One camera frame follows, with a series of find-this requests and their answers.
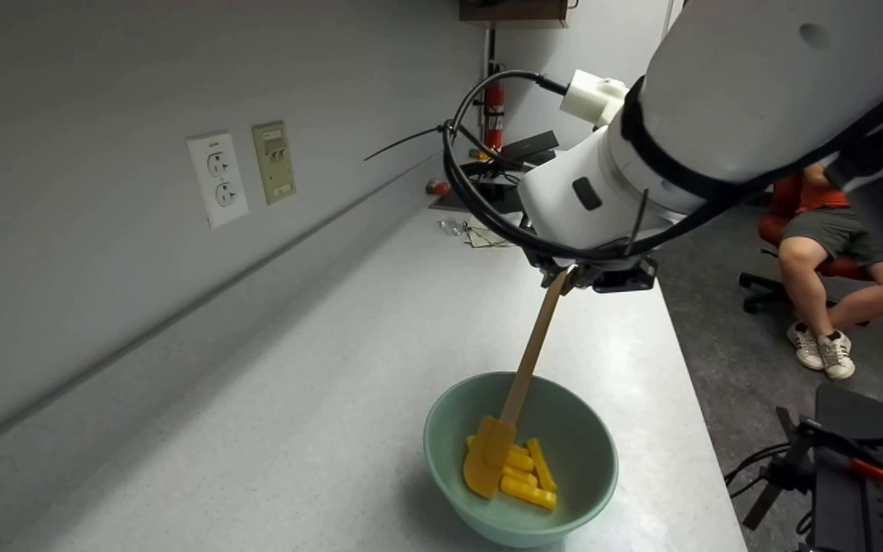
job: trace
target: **sneaker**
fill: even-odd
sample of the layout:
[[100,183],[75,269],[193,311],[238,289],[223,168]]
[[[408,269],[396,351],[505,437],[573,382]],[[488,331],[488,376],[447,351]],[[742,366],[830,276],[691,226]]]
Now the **sneaker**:
[[855,366],[849,358],[851,341],[842,331],[838,331],[838,338],[818,338],[814,351],[818,351],[818,358],[823,358],[829,376],[833,376],[833,379],[851,376],[851,372],[855,372]]
[[809,333],[809,327],[799,331],[796,325],[789,325],[784,338],[792,345],[796,345],[799,366],[806,366],[809,372],[823,372],[823,358],[818,358],[814,338]]

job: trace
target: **office chair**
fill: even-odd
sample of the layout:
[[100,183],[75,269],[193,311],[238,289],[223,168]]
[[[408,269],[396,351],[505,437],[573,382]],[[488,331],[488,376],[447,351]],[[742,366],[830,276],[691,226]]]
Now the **office chair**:
[[[756,217],[756,235],[765,241],[763,256],[777,258],[784,235],[784,223],[799,207],[799,174],[774,183],[765,211]],[[870,274],[855,258],[829,258],[814,266],[818,276],[870,279]],[[789,303],[781,279],[765,279],[756,274],[742,274],[739,286],[751,293],[742,299],[744,312],[761,312],[765,303]]]

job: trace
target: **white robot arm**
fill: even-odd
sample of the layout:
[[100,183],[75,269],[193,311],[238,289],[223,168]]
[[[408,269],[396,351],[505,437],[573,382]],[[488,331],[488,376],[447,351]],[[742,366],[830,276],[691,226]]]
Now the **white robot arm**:
[[534,81],[610,119],[519,180],[527,232],[482,215],[537,258],[627,266],[824,156],[883,240],[883,0],[691,0],[621,110],[590,74]]

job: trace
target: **wall outlet cover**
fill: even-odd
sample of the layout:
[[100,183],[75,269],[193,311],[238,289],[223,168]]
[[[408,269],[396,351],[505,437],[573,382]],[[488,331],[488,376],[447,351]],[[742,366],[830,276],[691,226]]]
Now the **wall outlet cover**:
[[257,149],[257,168],[261,168],[261,187],[266,202],[278,202],[294,192],[294,174],[291,174],[291,149],[288,149],[288,131],[282,119],[261,122],[250,130],[253,149]]
[[233,135],[206,135],[188,144],[207,223],[223,226],[247,215],[247,192],[238,178]]

